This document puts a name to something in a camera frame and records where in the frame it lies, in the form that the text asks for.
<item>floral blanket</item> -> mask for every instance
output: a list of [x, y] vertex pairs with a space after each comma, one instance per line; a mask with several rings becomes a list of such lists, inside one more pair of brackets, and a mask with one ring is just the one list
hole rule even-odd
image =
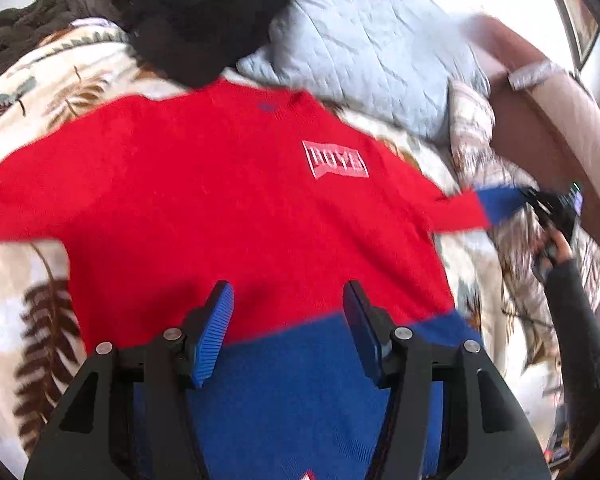
[[[255, 85], [232, 71], [224, 76]], [[113, 25], [87, 23], [59, 31], [0, 77], [0, 162], [113, 99], [141, 94], [160, 100], [184, 91], [137, 61], [126, 34]], [[329, 108], [382, 140], [445, 192], [458, 191], [438, 152], [423, 141], [352, 110]], [[518, 377], [526, 352], [506, 349], [522, 332], [515, 318], [503, 314], [512, 305], [487, 235], [441, 235], [436, 246], [458, 310], [481, 330], [485, 348], [504, 377]], [[27, 455], [84, 360], [67, 276], [66, 253], [57, 241], [0, 244], [0, 459], [17, 478], [22, 478]]]

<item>metal screw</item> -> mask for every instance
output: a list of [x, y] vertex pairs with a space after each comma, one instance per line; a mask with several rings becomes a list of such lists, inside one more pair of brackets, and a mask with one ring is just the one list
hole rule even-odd
[[411, 329], [409, 329], [405, 326], [399, 326], [398, 328], [395, 329], [394, 335], [398, 339], [407, 341], [407, 339], [411, 339], [413, 337], [413, 332], [411, 331]]
[[168, 328], [164, 331], [164, 334], [162, 334], [162, 336], [167, 341], [176, 341], [176, 339], [180, 339], [180, 336], [182, 336], [182, 330], [180, 330], [179, 328]]
[[96, 353], [106, 355], [113, 350], [113, 345], [109, 341], [104, 341], [96, 346]]
[[477, 354], [480, 351], [480, 343], [473, 339], [469, 339], [464, 342], [464, 349], [472, 354]]

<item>pillow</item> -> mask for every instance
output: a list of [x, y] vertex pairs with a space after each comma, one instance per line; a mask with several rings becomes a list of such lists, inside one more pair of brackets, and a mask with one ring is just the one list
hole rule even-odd
[[[450, 141], [454, 165], [462, 186], [533, 186], [533, 178], [490, 147], [495, 117], [487, 99], [459, 81], [449, 84]], [[525, 326], [528, 364], [559, 358], [558, 340], [541, 283], [532, 272], [530, 243], [541, 231], [533, 209], [526, 206], [509, 220], [490, 229], [504, 280], [516, 312]], [[578, 228], [573, 253], [589, 303], [600, 304], [600, 247]]]
[[509, 74], [509, 84], [516, 92], [533, 88], [540, 83], [543, 83], [551, 76], [557, 73], [564, 73], [565, 70], [553, 61], [545, 59], [537, 63], [530, 63], [515, 72]]
[[448, 146], [449, 77], [490, 92], [453, 18], [431, 0], [290, 0], [241, 74], [305, 88]]

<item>human hand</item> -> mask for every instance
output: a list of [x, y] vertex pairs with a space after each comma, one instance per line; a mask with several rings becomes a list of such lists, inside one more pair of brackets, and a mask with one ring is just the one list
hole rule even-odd
[[539, 251], [552, 241], [555, 244], [556, 254], [555, 261], [557, 265], [568, 262], [573, 259], [573, 251], [564, 235], [553, 225], [547, 227], [542, 234], [531, 243], [533, 254], [538, 254]]

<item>blue gripper pad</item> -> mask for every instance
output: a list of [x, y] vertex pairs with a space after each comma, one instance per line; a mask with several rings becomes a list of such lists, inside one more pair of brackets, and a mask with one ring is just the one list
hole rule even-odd
[[234, 290], [229, 283], [225, 283], [216, 304], [212, 306], [212, 313], [195, 346], [195, 355], [192, 356], [194, 365], [191, 370], [191, 380], [196, 388], [201, 388], [214, 371], [224, 334], [233, 313]]

